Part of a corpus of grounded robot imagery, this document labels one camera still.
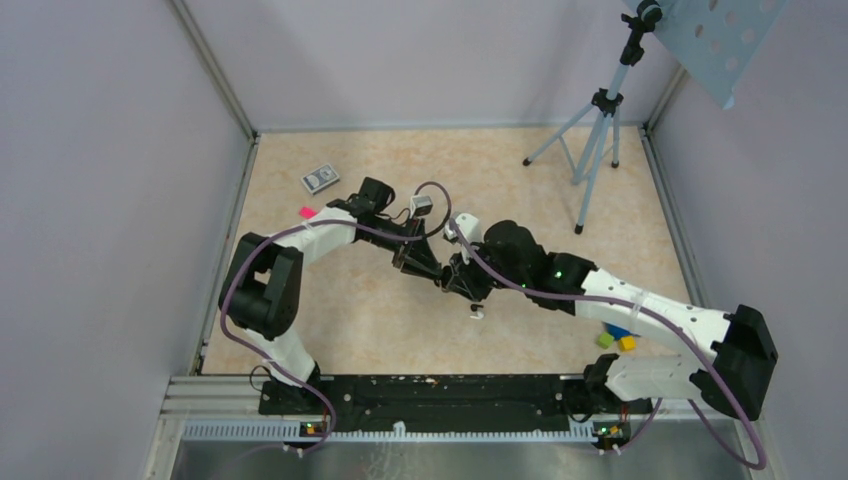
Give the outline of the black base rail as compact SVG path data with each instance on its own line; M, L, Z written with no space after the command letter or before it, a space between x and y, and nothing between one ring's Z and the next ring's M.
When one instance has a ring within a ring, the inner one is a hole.
M559 432L601 414L647 414L648 399L623 402L576 375L321 375L311 391L263 383L265 416L312 416L336 431L413 433Z

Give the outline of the black and white earbud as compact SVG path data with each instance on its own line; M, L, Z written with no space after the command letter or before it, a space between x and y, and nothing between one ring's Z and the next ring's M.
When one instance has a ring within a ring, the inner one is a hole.
M472 319L482 320L485 317L484 306L482 304L472 304L470 311L470 317Z

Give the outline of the black round charging case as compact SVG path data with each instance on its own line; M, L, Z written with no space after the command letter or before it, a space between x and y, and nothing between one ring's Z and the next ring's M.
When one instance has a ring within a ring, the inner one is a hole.
M444 266L438 279L438 285L443 291L449 291L454 281L454 271L450 266Z

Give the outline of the perforated blue metal plate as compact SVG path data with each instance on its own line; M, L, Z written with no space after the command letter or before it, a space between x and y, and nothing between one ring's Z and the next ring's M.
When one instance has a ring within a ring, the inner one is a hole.
M630 1L641 15L660 10L653 35L717 105L735 105L748 64L788 4L786 0Z

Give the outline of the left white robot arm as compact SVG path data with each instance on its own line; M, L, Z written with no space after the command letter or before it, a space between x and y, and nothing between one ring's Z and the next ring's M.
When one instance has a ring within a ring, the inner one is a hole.
M276 235L243 235L219 295L223 324L246 332L244 344L267 361L272 377L284 383L283 401L297 413L319 404L320 386L311 380L318 366L293 328L305 267L357 241L392 253L401 272L437 280L441 264L428 243L425 218L432 199L415 190L404 221L385 215L395 200L389 185L367 177L358 192L329 202L313 217Z

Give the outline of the green cube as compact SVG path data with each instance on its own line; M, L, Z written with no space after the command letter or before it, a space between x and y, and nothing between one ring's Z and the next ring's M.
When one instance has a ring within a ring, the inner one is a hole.
M609 332L603 332L596 338L596 345L601 349L609 349L614 343L616 339Z

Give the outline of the blue block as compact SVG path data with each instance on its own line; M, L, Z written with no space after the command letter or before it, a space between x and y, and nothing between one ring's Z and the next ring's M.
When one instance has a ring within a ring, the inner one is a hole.
M618 340L620 340L624 337L633 337L634 336L634 334L631 333L630 331L628 331L624 328L621 328L621 327L617 327L617 326L612 325L612 324L606 324L605 330L606 330L607 333L609 333L614 338L615 341L618 341Z

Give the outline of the grey card box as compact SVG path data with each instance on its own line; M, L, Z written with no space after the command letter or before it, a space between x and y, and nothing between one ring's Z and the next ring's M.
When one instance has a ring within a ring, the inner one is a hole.
M310 195L317 195L338 183L340 175L332 165L325 163L302 175L300 181Z

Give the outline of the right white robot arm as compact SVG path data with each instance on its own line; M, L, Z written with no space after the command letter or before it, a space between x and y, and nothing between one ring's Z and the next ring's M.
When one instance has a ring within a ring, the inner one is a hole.
M447 286L473 301L494 289L524 294L539 307L614 325L672 350L671 355L606 354L586 370L586 397L600 412L643 398L700 399L734 419L755 421L778 361L764 315L676 301L629 283L591 260L547 252L512 220L482 232L462 214L444 238L459 245Z

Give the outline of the grey tripod stand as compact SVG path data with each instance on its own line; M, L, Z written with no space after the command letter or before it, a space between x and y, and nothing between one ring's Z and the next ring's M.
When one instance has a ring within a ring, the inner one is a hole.
M611 166L616 169L620 165L620 106L624 99L621 88L628 72L639 63L645 53L642 47L643 38L655 31L663 17L663 8L657 1L640 1L632 15L623 14L621 16L621 20L627 25L630 33L620 54L618 66L610 85L607 88L598 89L587 105L562 125L537 150L522 160L524 166L529 166L554 143L561 146L572 172L571 183L573 185L586 184L574 227L574 233L577 235L580 235L585 228L597 173L604 157L607 153L611 153ZM597 112L597 116L581 156L578 160L575 160L565 140L565 134L593 110Z

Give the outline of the yellow cube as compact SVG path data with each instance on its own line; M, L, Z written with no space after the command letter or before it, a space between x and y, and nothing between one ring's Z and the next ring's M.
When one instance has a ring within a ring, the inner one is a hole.
M618 348L621 352L631 352L636 349L637 341L634 336L622 336L617 340Z

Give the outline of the pink marker strip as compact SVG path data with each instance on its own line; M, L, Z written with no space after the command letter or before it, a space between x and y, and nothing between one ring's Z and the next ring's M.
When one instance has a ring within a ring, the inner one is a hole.
M319 214L319 211L314 210L310 207L302 207L298 212L298 215L304 220L312 220L318 214Z

